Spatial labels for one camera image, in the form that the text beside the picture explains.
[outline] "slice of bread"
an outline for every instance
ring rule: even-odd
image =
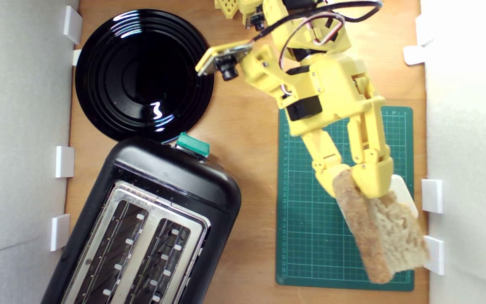
[[[395,193],[366,198],[350,170],[333,179],[333,189],[370,281],[387,283],[396,272],[426,263],[429,254],[417,219],[397,202]]]

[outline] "wooden surface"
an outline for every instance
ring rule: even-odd
[[[136,8],[158,8],[180,15],[212,46],[255,34],[243,29],[239,14],[233,20],[224,19],[222,12],[214,9],[213,0],[81,0],[82,43],[104,21]],[[363,23],[349,24],[347,30],[353,44],[348,53],[365,60],[374,85],[388,98],[388,104],[413,108],[415,198],[420,207],[419,181],[426,176],[427,165],[424,68],[407,67],[402,58],[402,48],[416,42],[414,19],[419,13],[416,0],[388,0],[378,14]],[[189,132],[211,144],[212,153],[235,177],[243,195],[205,303],[427,304],[429,275],[425,269],[416,270],[415,290],[409,293],[275,283],[277,117],[272,98],[246,85],[241,77],[223,82],[217,74],[208,111]],[[70,145],[76,149],[75,177],[69,179],[66,202],[72,225],[114,144],[86,119],[73,89]],[[420,216],[420,221],[426,230],[426,217]]]

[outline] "white bracket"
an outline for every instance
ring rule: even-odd
[[[421,194],[423,210],[438,214],[444,213],[441,179],[421,179]]]
[[[425,62],[425,49],[422,46],[405,46],[402,49],[407,65],[414,65]]]
[[[52,233],[50,238],[50,251],[56,251],[67,244],[69,229],[71,227],[70,214],[63,214],[52,218]]]
[[[434,38],[434,21],[424,14],[417,16],[415,19],[415,33],[417,45],[405,46],[402,50],[407,65],[425,62],[424,46]]]
[[[415,19],[415,35],[418,46],[425,46],[434,38],[434,24],[427,15],[421,14]]]
[[[80,44],[81,40],[81,16],[70,5],[65,8],[65,24],[63,34],[74,44]]]
[[[438,275],[444,275],[444,242],[428,235],[424,236],[424,239],[430,253],[425,268]]]
[[[56,178],[74,176],[74,148],[56,147]]]
[[[80,50],[74,50],[73,52],[73,67],[75,67],[78,64],[78,58],[80,57],[81,49]]]

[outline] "green cutting mat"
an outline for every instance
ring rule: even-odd
[[[413,113],[411,108],[382,108],[386,141],[395,174],[405,179],[413,196]],[[347,119],[326,128],[343,160],[351,160]],[[309,156],[299,137],[289,136],[283,111],[278,124],[278,204],[276,281],[280,285],[330,288],[413,290],[413,271],[397,273],[387,284],[372,284],[355,240],[336,200],[314,177]]]

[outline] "cable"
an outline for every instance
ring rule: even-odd
[[[312,15],[310,17],[308,17],[307,19],[303,20],[301,22],[301,24],[299,24],[295,29],[294,31],[292,32],[292,34],[290,34],[290,36],[288,37],[288,39],[286,40],[286,42],[284,43],[284,46],[282,46],[282,49],[280,51],[280,56],[278,57],[278,66],[280,67],[281,70],[284,69],[283,65],[282,65],[282,60],[284,58],[284,53],[286,51],[286,48],[288,46],[288,43],[290,42],[291,38],[295,35],[295,33],[297,33],[297,31],[299,31],[299,29],[301,29],[305,24],[307,23],[310,23],[316,19],[321,19],[321,18],[334,18],[334,19],[337,19],[339,20],[340,22],[335,26],[333,27],[333,29],[331,29],[331,31],[326,35],[326,37],[319,43],[321,44],[324,44],[326,42],[328,42],[332,36],[334,36],[340,29],[341,27],[343,27],[344,23],[345,23],[345,20],[344,20],[344,17],[343,15],[340,15],[338,13],[334,13],[334,12],[322,12],[322,13],[318,13],[318,14],[315,14],[315,15]],[[280,89],[282,90],[282,92],[286,95],[291,95],[292,93],[289,92],[285,85],[284,84],[281,84],[280,85]]]
[[[320,12],[332,11],[339,8],[360,8],[365,6],[373,6],[373,9],[358,18],[351,18],[351,17],[344,16],[342,14],[338,14],[338,13],[337,14],[343,16],[346,22],[361,22],[369,19],[372,15],[378,12],[382,8],[383,3],[380,0],[376,0],[376,1],[360,0],[360,1],[351,1],[351,2],[340,2],[340,3],[324,5],[321,6],[320,8],[313,8],[312,10],[308,10],[298,14],[288,15],[284,18],[281,18],[276,23],[273,23],[272,25],[268,26],[266,29],[258,33],[258,35],[256,35],[252,40],[257,41],[258,39],[261,39],[262,37],[269,35],[273,30],[278,28],[280,25],[283,25],[284,23],[294,19],[305,18],[312,15],[316,15],[317,13]]]

